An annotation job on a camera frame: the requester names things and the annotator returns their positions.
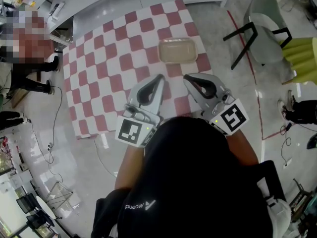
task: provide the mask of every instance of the pink and white checkered cloth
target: pink and white checkered cloth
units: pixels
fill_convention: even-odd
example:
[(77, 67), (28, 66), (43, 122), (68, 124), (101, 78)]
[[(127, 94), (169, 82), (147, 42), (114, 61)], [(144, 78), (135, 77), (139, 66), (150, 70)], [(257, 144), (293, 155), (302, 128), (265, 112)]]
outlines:
[[(159, 40), (192, 38), (198, 59), (167, 65), (158, 58)], [(65, 89), (77, 138), (116, 128), (130, 89), (142, 79), (166, 79), (160, 115), (180, 116), (200, 110), (183, 84), (183, 75), (210, 73), (210, 63), (182, 0), (156, 4), (110, 21), (63, 50)]]

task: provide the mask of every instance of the shoe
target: shoe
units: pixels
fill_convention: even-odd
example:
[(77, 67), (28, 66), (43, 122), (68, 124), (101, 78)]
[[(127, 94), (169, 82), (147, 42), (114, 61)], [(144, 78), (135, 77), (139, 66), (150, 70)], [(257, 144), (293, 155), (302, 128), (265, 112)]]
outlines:
[(60, 65), (59, 65), (59, 57), (55, 56), (53, 63), (56, 64), (56, 69), (54, 70), (55, 72), (59, 72), (60, 71)]
[(278, 107), (279, 113), (280, 113), (281, 116), (282, 116), (282, 119), (283, 119), (284, 121), (287, 121), (287, 119), (286, 119), (286, 112), (287, 112), (287, 110), (286, 110), (285, 103), (284, 103), (282, 100), (278, 100), (278, 102), (277, 102), (277, 107)]
[(27, 117), (23, 117), (23, 123), (27, 123), (27, 122), (31, 123), (31, 120), (28, 119)]
[(47, 94), (53, 95), (54, 88), (52, 87), (52, 82), (50, 80), (46, 80), (46, 84), (50, 87), (50, 91)]
[(288, 111), (292, 111), (292, 112), (294, 111), (293, 105), (295, 102), (296, 102), (296, 100), (295, 100), (295, 97), (293, 95), (292, 90), (288, 90), (288, 92), (287, 92), (287, 106), (286, 106)]

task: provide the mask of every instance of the plastic tray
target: plastic tray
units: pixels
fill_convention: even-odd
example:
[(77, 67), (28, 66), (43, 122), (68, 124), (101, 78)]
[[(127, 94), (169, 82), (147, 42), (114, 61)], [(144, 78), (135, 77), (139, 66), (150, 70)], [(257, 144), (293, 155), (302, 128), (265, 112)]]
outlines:
[(171, 38), (158, 44), (158, 57), (164, 63), (192, 63), (197, 59), (195, 42), (190, 38)]

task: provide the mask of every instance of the white floor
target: white floor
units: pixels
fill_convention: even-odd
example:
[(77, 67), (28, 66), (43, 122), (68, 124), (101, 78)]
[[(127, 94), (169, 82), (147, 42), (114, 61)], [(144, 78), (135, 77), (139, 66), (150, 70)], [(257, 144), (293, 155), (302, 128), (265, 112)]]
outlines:
[[(213, 3), (193, 4), (188, 8), (204, 42), (214, 74), (241, 99), (248, 112), (250, 122), (243, 128), (243, 132), (259, 160), (274, 160), (284, 193), (290, 201), (297, 193), (293, 178), (296, 178), (306, 190), (316, 187), (317, 149), (306, 150), (306, 144), (314, 132), (298, 125), (292, 127), (288, 133), (292, 138), (292, 145), (283, 149), (285, 159), (292, 158), (292, 162), (287, 168), (283, 168), (281, 146), (285, 137), (280, 134), (272, 136), (279, 132), (283, 125), (277, 111), (277, 100), (286, 99), (289, 89), (293, 90), (298, 101), (314, 99), (317, 87), (313, 83), (282, 86), (281, 82), (291, 76), (290, 69), (284, 63), (261, 66), (251, 55), (254, 77), (246, 56), (233, 71), (230, 69), (234, 58), (242, 49), (242, 44), (239, 37), (227, 42), (222, 40), (223, 36), (235, 30), (226, 9), (231, 12), (240, 27), (250, 1), (229, 0), (225, 9), (220, 9)], [(282, 14), (293, 37), (317, 35), (317, 30), (308, 22), (298, 6), (290, 12), (282, 10)], [(43, 73), (42, 78), (43, 81), (50, 78), (53, 85), (63, 89), (62, 71)], [(84, 238), (89, 237), (92, 230), (96, 200), (106, 197), (113, 189), (114, 173), (118, 171), (126, 146), (115, 141), (113, 133), (106, 134), (107, 143), (101, 136), (77, 140), (65, 97), (63, 90), (62, 105), (55, 125), (52, 165), (45, 162), (30, 124), (20, 125), (17, 128), (19, 132), (15, 133), (14, 137), (18, 140), (23, 158), (29, 165), (43, 196), (46, 196), (55, 181), (60, 179), (60, 176), (53, 175), (49, 168), (55, 174), (60, 173), (63, 184), (74, 191), (69, 203), (63, 204), (57, 214), (63, 217), (61, 223), (71, 234), (78, 234)], [(19, 108), (32, 120), (46, 159), (49, 155), (45, 149), (53, 140), (53, 120), (59, 102), (60, 91), (56, 89), (53, 96), (30, 93)]]

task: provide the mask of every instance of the pants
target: pants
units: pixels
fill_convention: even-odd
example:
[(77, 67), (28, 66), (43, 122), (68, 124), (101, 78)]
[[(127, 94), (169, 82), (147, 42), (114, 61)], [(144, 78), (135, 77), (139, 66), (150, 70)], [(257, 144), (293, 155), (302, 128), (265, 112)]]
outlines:
[(11, 77), (11, 90), (25, 89), (27, 91), (49, 93), (51, 87), (46, 84), (33, 81), (27, 76), (33, 72), (43, 71), (49, 72), (56, 70), (56, 63), (15, 63), (13, 64), (13, 71)]
[(294, 112), (287, 111), (285, 118), (295, 123), (317, 124), (316, 107), (317, 100), (295, 102), (293, 105)]
[(23, 118), (19, 118), (19, 117), (20, 117), (19, 112), (13, 112), (13, 111), (0, 112), (0, 130), (17, 126), (23, 123)]

